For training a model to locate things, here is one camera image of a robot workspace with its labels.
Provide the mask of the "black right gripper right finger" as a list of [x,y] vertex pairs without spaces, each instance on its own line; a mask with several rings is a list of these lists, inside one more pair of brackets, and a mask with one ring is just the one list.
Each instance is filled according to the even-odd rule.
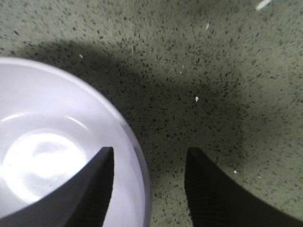
[[189,148],[185,192],[195,227],[301,227],[225,174],[199,148]]

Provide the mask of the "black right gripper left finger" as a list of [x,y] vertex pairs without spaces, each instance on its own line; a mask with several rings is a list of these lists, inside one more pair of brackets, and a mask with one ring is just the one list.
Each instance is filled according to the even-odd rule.
[[38,202],[1,218],[2,227],[101,227],[112,197],[114,149],[103,147],[75,176]]

